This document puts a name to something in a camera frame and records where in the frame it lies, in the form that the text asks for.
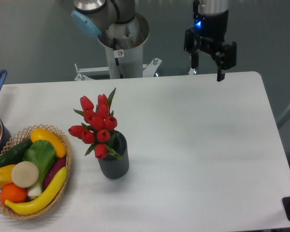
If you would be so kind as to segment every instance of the green leaf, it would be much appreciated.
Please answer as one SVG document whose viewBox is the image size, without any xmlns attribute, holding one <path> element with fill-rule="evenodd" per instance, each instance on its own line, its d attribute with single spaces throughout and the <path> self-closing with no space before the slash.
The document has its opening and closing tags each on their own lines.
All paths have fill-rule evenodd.
<svg viewBox="0 0 290 232">
<path fill-rule="evenodd" d="M 85 123 L 82 123 L 82 122 L 81 124 L 85 130 L 94 131 L 94 129 L 90 125 L 86 125 Z"/>
<path fill-rule="evenodd" d="M 91 144 L 90 147 L 87 149 L 85 156 L 89 155 L 90 152 L 92 152 L 96 148 L 96 144 Z"/>
<path fill-rule="evenodd" d="M 75 109 L 73 109 L 73 110 L 74 110 L 74 112 L 76 112 L 77 114 L 79 114 L 79 115 L 81 115 L 81 116 L 84 117 L 84 112 L 83 112 L 83 111 L 81 111 L 81 110 L 75 110 Z"/>
<path fill-rule="evenodd" d="M 114 139 L 117 138 L 119 134 L 114 132 L 114 134 L 111 135 L 110 139 L 107 141 L 107 144 L 112 147 L 114 145 Z"/>
<path fill-rule="evenodd" d="M 106 101 L 106 103 L 109 105 L 110 109 L 111 109 L 111 104 L 112 104 L 112 100 L 113 100 L 115 92 L 116 92 L 116 88 L 114 88 L 114 90 L 110 93 L 110 95 L 108 96 L 107 101 Z"/>
<path fill-rule="evenodd" d="M 105 145 L 107 150 L 108 150 L 108 154 L 110 154 L 111 156 L 114 156 L 117 159 L 122 159 L 122 156 L 120 154 L 118 154 L 114 149 L 112 149 L 109 145 Z"/>
</svg>

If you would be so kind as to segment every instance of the white radish slice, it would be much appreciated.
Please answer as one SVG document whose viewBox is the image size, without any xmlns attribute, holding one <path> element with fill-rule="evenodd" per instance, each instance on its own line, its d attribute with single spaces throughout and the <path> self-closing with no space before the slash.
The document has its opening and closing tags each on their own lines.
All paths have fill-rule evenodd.
<svg viewBox="0 0 290 232">
<path fill-rule="evenodd" d="M 18 187 L 28 188 L 38 180 L 39 169 L 34 163 L 23 161 L 12 169 L 11 177 Z"/>
</svg>

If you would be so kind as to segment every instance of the blue light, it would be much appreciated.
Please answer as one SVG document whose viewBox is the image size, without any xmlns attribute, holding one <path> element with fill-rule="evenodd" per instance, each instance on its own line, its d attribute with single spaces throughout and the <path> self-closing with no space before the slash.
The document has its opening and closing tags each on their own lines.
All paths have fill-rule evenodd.
<svg viewBox="0 0 290 232">
<path fill-rule="evenodd" d="M 197 22 L 194 26 L 197 28 L 201 28 L 201 21 Z"/>
</svg>

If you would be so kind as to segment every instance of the orange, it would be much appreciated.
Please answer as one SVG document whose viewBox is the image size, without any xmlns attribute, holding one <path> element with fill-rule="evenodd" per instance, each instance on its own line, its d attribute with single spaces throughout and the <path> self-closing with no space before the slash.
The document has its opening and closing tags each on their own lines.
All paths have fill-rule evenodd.
<svg viewBox="0 0 290 232">
<path fill-rule="evenodd" d="M 20 188 L 15 184 L 7 185 L 1 190 L 0 201 L 4 206 L 6 206 L 5 200 L 9 200 L 13 203 L 22 203 L 25 202 L 26 198 L 26 189 Z"/>
</svg>

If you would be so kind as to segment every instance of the gray floor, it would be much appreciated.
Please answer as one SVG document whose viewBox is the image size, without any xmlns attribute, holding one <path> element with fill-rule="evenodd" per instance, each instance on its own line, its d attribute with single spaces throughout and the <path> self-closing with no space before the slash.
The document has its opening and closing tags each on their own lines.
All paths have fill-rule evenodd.
<svg viewBox="0 0 290 232">
<path fill-rule="evenodd" d="M 161 75 L 186 74 L 190 61 L 183 42 L 193 26 L 192 0 L 136 3 L 150 26 L 144 62 L 158 57 Z M 237 65 L 230 71 L 259 72 L 277 118 L 290 102 L 290 0 L 230 0 L 229 8 L 225 39 L 237 42 Z M 9 72 L 7 84 L 71 81 L 74 63 L 107 66 L 97 40 L 73 24 L 72 10 L 72 0 L 0 1 L 0 69 Z M 211 58 L 201 55 L 199 73 L 216 71 Z M 279 133 L 290 164 L 290 120 Z"/>
</svg>

